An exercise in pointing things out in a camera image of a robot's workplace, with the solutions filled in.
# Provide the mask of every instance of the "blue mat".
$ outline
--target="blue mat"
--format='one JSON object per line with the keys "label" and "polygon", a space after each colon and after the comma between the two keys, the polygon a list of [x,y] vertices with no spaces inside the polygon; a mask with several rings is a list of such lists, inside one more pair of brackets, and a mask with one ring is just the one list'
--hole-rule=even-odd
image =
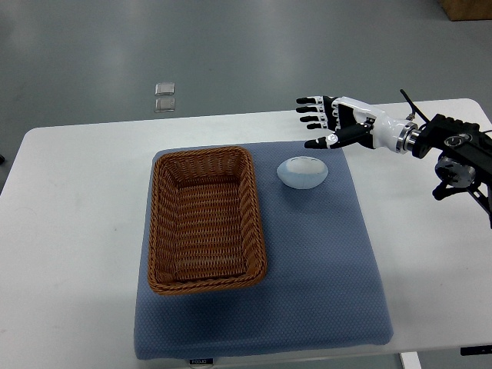
{"label": "blue mat", "polygon": [[[371,243],[342,150],[242,145],[254,159],[268,272],[253,287],[160,296],[147,282],[150,191],[135,310],[139,359],[247,356],[386,344],[393,335]],[[157,153],[154,162],[168,150]],[[294,190],[277,166],[312,156],[328,176]]]}

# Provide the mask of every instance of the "gray floor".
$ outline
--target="gray floor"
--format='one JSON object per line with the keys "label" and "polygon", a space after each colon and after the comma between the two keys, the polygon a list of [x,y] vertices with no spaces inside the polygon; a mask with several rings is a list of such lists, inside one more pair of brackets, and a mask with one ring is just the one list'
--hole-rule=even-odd
{"label": "gray floor", "polygon": [[[492,118],[491,66],[492,21],[450,22],[437,0],[1,0],[0,189],[35,127],[290,110],[305,95],[398,102],[400,88],[472,98]],[[174,112],[154,113],[158,81],[176,83]],[[421,361],[492,366],[458,350]],[[401,366],[391,355],[284,367]]]}

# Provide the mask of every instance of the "wicker basket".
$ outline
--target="wicker basket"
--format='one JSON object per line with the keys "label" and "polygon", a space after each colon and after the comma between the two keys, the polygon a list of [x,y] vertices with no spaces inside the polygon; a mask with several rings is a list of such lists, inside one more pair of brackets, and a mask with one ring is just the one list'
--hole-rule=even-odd
{"label": "wicker basket", "polygon": [[250,153],[180,151],[154,166],[148,283],[163,295],[242,288],[266,273]]}

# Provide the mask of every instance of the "egg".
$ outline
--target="egg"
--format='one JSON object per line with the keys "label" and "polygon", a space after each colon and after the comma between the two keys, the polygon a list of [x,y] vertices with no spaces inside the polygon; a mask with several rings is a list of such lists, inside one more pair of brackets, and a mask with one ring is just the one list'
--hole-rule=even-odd
{"label": "egg", "polygon": [[319,159],[297,156],[280,164],[277,168],[277,175],[289,187],[308,190],[324,181],[328,175],[328,168]]}

